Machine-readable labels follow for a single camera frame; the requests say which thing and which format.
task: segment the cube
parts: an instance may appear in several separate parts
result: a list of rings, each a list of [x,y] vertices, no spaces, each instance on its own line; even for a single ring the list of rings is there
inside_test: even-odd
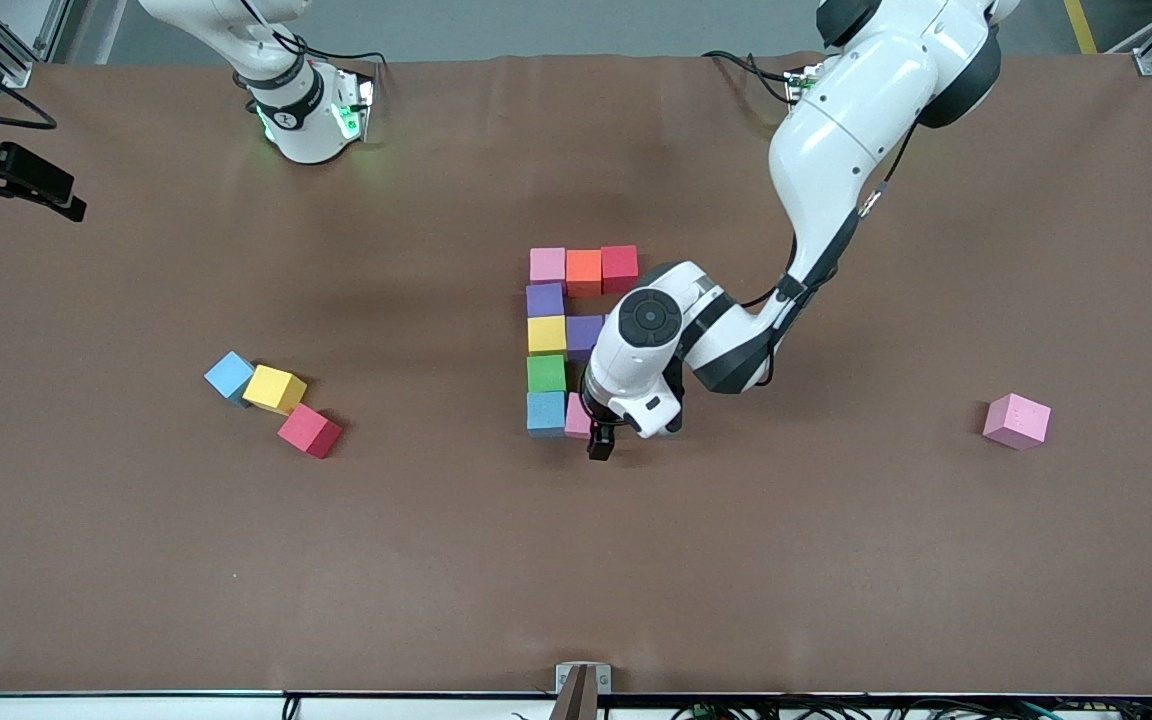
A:
[[[340,425],[316,414],[310,406],[296,406],[278,430],[278,437],[303,454],[324,460],[340,438]]]
[[[247,391],[243,391],[243,400],[270,410],[271,414],[291,415],[291,410],[301,404],[305,391],[305,382],[293,373],[256,365],[251,382],[248,382]]]
[[[526,355],[567,356],[567,319],[561,314],[550,318],[526,318]]]
[[[567,251],[567,295],[571,297],[602,295],[602,251]]]
[[[526,433],[530,437],[564,437],[566,425],[566,392],[526,394]]]
[[[563,363],[563,356],[526,357],[526,392],[567,392],[567,363]]]
[[[639,248],[607,245],[602,248],[602,291],[623,295],[639,281]]]
[[[256,367],[251,363],[242,359],[237,353],[229,353],[221,357],[219,363],[212,365],[211,370],[207,370],[207,373],[202,377],[206,378],[207,382],[211,382],[211,387],[214,387],[221,397],[233,402],[235,406],[247,407],[247,401],[243,400],[243,392],[247,391],[247,384],[251,382],[252,373],[255,372]]]
[[[526,287],[526,316],[547,318],[563,313],[563,286],[560,283],[529,285]]]
[[[567,281],[567,250],[562,247],[532,247],[531,285],[559,283]]]
[[[567,423],[563,425],[563,434],[576,439],[589,439],[590,429],[594,426],[594,420],[585,414],[585,406],[579,400],[579,393],[568,393],[567,395]]]
[[[598,333],[602,332],[601,314],[571,314],[567,318],[567,359],[589,363]]]
[[[991,402],[984,437],[1013,450],[1029,450],[1046,441],[1051,415],[1051,407],[1011,393]]]

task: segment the green cube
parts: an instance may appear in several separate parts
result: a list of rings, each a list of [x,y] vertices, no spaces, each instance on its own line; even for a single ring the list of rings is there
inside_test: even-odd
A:
[[[526,357],[526,392],[567,392],[567,364],[562,355]]]

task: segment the yellow line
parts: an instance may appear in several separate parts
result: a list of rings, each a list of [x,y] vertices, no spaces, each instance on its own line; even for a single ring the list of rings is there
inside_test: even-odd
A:
[[[1092,38],[1092,26],[1087,24],[1087,14],[1083,12],[1083,3],[1079,0],[1064,0],[1064,12],[1069,13],[1069,24],[1074,26],[1078,50],[1084,55],[1096,55],[1096,40]]]

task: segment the orange block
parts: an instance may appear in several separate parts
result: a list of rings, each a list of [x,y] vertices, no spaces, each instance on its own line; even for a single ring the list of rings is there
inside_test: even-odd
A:
[[[571,297],[602,295],[602,251],[567,251],[567,295]]]

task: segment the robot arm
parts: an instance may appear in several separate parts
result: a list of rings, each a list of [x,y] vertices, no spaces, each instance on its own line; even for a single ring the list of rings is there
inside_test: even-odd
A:
[[[786,332],[861,220],[861,187],[915,123],[943,127],[988,94],[1000,50],[993,23],[1018,0],[823,0],[817,24],[841,53],[772,138],[772,183],[794,223],[794,260],[758,313],[694,263],[641,279],[604,324],[582,400],[594,420],[590,456],[611,429],[641,437],[681,429],[681,364],[710,392],[742,393],[768,373]]]
[[[173,24],[223,56],[256,99],[265,136],[289,160],[334,158],[366,127],[370,81],[306,58],[282,26],[305,14],[310,0],[141,0],[146,13]]]

